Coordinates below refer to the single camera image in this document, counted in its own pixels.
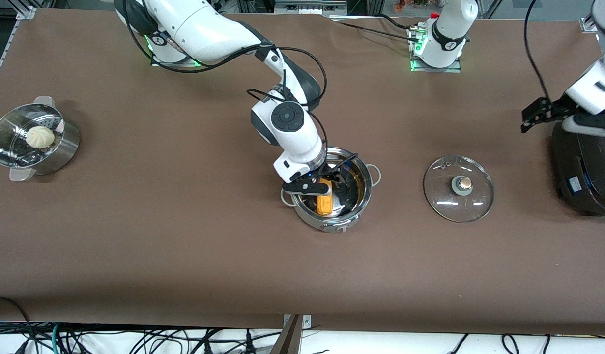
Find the dough ball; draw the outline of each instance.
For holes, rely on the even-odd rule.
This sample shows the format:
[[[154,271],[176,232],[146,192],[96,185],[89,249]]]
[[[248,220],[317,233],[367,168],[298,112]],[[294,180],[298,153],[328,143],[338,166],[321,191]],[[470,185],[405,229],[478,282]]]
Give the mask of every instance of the dough ball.
[[[55,140],[53,131],[47,127],[33,127],[29,129],[28,136],[25,139],[32,148],[48,148]]]

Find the brown table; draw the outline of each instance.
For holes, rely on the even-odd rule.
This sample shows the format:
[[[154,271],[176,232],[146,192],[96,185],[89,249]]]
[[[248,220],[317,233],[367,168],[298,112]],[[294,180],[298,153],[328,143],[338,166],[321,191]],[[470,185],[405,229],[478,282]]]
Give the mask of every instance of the brown table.
[[[325,329],[605,334],[605,218],[557,199],[551,127],[519,130],[541,94],[522,22],[477,21],[462,73],[432,74],[410,72],[400,40],[320,16],[234,18],[324,64],[331,143],[383,170],[358,226],[328,235],[283,206],[280,150],[244,92],[278,78],[253,56],[174,74],[149,67],[115,13],[41,10],[6,58],[0,117],[51,95],[82,144],[29,183],[0,166],[0,295],[42,321],[278,327],[305,313]],[[576,22],[531,23],[530,40],[552,96],[600,55]],[[448,154],[495,183],[478,222],[424,198],[425,169]],[[18,317],[0,304],[0,318]]]

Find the metal pot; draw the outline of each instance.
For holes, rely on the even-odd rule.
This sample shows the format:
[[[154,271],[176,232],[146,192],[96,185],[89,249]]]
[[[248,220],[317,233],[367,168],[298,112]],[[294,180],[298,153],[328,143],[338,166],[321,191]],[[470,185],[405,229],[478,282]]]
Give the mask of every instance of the metal pot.
[[[47,148],[33,148],[26,142],[29,129],[38,126],[53,131],[55,140]],[[27,181],[33,175],[59,170],[75,155],[79,144],[79,129],[62,117],[48,96],[14,108],[0,119],[0,164],[10,168],[12,181]]]
[[[352,152],[339,147],[329,147],[326,162],[334,167],[352,155]],[[372,182],[369,168],[378,173],[378,180]],[[314,209],[315,196],[291,195],[293,204],[281,199],[287,206],[293,207],[304,222],[327,233],[345,233],[359,222],[359,217],[370,202],[372,188],[381,182],[381,170],[373,164],[364,164],[355,157],[340,168],[340,184],[333,182],[333,213],[328,216],[318,215]]]

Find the pot handle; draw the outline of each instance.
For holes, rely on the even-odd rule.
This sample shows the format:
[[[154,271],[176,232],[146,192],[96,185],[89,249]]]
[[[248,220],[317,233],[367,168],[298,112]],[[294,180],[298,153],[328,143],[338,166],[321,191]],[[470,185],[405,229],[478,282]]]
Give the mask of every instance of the pot handle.
[[[376,186],[381,182],[381,169],[376,167],[376,165],[374,164],[367,164],[366,167],[368,168],[368,171],[370,170],[370,168],[374,168],[376,170],[376,174],[379,175],[379,179],[377,179],[376,182],[372,183],[372,186]]]
[[[289,204],[289,203],[287,203],[287,201],[285,200],[285,190],[282,189],[282,188],[280,190],[280,200],[282,200],[283,203],[285,203],[286,206],[290,206],[290,207],[296,206],[296,204]]]
[[[24,169],[16,169],[10,168],[10,181],[14,182],[24,182],[28,181],[35,175],[35,170],[33,168],[24,168]]]
[[[33,102],[40,104],[40,105],[48,105],[53,108],[56,107],[55,100],[53,100],[53,98],[51,98],[50,96],[38,96],[35,98],[35,100]]]

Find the teal cable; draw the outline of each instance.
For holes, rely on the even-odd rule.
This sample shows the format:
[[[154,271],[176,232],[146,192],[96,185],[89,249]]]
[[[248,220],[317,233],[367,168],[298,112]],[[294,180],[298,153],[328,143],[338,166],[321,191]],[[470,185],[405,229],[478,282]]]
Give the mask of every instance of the teal cable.
[[[58,346],[56,345],[56,337],[58,336],[58,325],[57,323],[51,331],[51,347],[53,347],[53,354],[58,354]]]

